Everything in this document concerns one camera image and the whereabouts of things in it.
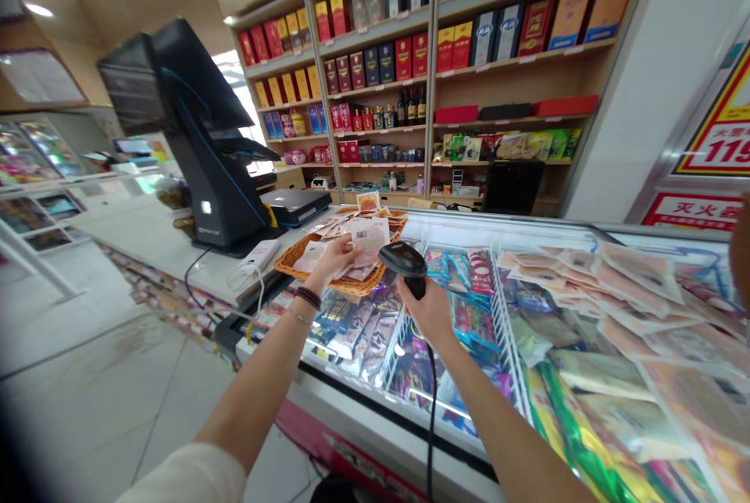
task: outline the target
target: tiled floor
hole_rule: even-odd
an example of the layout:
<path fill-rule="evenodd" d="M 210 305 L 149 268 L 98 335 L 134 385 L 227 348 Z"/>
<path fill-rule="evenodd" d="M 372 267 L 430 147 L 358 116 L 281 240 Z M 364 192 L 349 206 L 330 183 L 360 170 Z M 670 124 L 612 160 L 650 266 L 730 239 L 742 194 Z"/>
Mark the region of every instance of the tiled floor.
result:
<path fill-rule="evenodd" d="M 195 436 L 234 374 L 144 316 L 93 244 L 45 258 L 89 292 L 55 305 L 57 293 L 40 277 L 0 266 L 0 387 L 50 492 L 63 502 L 114 501 Z M 274 483 L 279 469 L 284 482 Z M 316 481 L 306 456 L 274 428 L 245 500 L 304 503 Z"/>

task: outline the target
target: shelving unit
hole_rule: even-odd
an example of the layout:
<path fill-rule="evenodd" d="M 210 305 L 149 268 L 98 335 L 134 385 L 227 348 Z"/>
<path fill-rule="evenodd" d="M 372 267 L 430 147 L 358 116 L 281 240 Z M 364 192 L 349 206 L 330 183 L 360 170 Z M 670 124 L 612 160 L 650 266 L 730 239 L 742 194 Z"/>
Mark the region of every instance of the shelving unit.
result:
<path fill-rule="evenodd" d="M 414 184 L 421 174 L 424 180 L 422 194 L 390 193 L 391 204 L 406 205 L 410 196 L 434 199 L 438 202 L 459 203 L 481 206 L 482 198 L 455 196 L 453 194 L 431 193 L 431 177 L 437 177 L 441 183 L 451 182 L 448 169 L 463 169 L 464 177 L 479 180 L 486 176 L 490 167 L 489 161 L 476 162 L 432 162 L 433 143 L 440 141 L 445 134 L 460 131 L 493 134 L 507 130 L 535 132 L 553 129 L 580 129 L 577 150 L 571 159 L 548 160 L 545 162 L 544 175 L 537 193 L 533 214 L 556 216 L 558 207 L 563 201 L 568 182 L 576 169 L 581 150 L 586 144 L 586 136 L 596 116 L 594 114 L 538 117 L 510 120 L 476 120 L 469 123 L 435 123 L 434 113 L 437 109 L 461 105 L 502 105 L 519 102 L 539 102 L 551 98 L 564 98 L 578 95 L 600 95 L 606 90 L 614 60 L 622 45 L 623 35 L 630 21 L 630 16 L 638 0 L 630 0 L 621 21 L 616 37 L 603 41 L 573 46 L 559 50 L 540 52 L 532 56 L 521 56 L 501 62 L 490 62 L 482 66 L 470 66 L 460 70 L 437 73 L 438 31 L 469 20 L 474 20 L 483 12 L 502 9 L 516 3 L 529 3 L 539 0 L 429 0 L 420 9 L 401 12 L 394 18 L 369 25 L 356 30 L 350 24 L 350 31 L 320 42 L 315 5 L 324 0 L 273 0 L 252 10 L 231 25 L 238 51 L 238 36 L 251 26 L 262 24 L 267 20 L 278 19 L 288 13 L 305 7 L 309 18 L 312 47 L 301 52 L 271 59 L 268 62 L 245 68 L 248 86 L 254 102 L 259 103 L 253 82 L 272 75 L 293 72 L 314 63 L 320 80 L 321 99 L 311 99 L 294 105 L 273 106 L 258 109 L 259 113 L 279 111 L 289 108 L 300 108 L 306 112 L 308 105 L 322 103 L 329 134 L 321 136 L 304 136 L 297 138 L 266 139 L 268 145 L 283 154 L 294 149 L 309 151 L 314 145 L 329 145 L 333 163 L 321 165 L 305 163 L 302 165 L 308 179 L 316 173 L 330 174 L 338 187 L 341 203 L 353 202 L 352 191 L 344 189 L 354 181 L 378 181 L 386 170 L 403 170 L 406 182 Z M 351 0 L 344 0 L 345 8 L 351 13 Z M 395 41 L 401 37 L 427 32 L 429 40 L 427 75 L 409 80 L 398 80 L 354 91 L 329 94 L 326 73 L 323 63 L 343 55 L 363 51 L 385 41 Z M 410 127 L 395 127 L 388 130 L 368 130 L 334 134 L 330 107 L 337 104 L 353 104 L 374 108 L 393 104 L 403 91 L 424 91 L 427 101 L 427 118 L 425 124 Z M 342 139 L 363 140 L 368 144 L 394 144 L 401 150 L 424 148 L 424 163 L 350 163 L 338 158 L 337 144 Z"/>

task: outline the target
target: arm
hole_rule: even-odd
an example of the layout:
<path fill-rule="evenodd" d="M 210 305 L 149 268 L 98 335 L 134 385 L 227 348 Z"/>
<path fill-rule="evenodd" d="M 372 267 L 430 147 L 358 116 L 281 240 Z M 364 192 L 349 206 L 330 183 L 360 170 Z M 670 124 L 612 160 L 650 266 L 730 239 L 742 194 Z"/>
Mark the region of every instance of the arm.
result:
<path fill-rule="evenodd" d="M 352 236 L 332 243 L 305 286 L 323 295 L 334 275 L 361 252 L 351 249 Z M 315 319 L 315 309 L 302 298 L 261 341 L 219 400 L 196 442 L 214 444 L 233 455 L 249 475 L 287 395 L 297 363 Z"/>
<path fill-rule="evenodd" d="M 508 501 L 595 502 L 594 495 L 456 339 L 445 291 L 429 277 L 427 293 L 421 300 L 414 298 L 402 279 L 397 286 L 409 314 L 459 389 Z"/>

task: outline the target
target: poster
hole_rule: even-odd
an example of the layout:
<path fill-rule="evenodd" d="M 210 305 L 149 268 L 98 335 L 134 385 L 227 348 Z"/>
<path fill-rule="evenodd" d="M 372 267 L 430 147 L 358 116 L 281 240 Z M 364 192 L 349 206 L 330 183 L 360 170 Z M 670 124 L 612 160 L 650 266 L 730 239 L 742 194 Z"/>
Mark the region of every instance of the poster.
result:
<path fill-rule="evenodd" d="M 737 225 L 741 208 L 739 197 L 659 193 L 643 225 L 731 232 Z"/>
<path fill-rule="evenodd" d="M 750 44 L 674 173 L 750 177 Z"/>

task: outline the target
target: sleeve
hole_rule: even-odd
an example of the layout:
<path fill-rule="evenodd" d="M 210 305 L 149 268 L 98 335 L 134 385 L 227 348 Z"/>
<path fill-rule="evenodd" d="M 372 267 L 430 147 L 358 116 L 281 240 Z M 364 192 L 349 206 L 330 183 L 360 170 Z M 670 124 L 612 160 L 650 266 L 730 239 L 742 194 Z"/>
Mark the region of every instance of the sleeve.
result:
<path fill-rule="evenodd" d="M 213 444 L 190 443 L 120 496 L 116 503 L 241 503 L 242 464 Z"/>

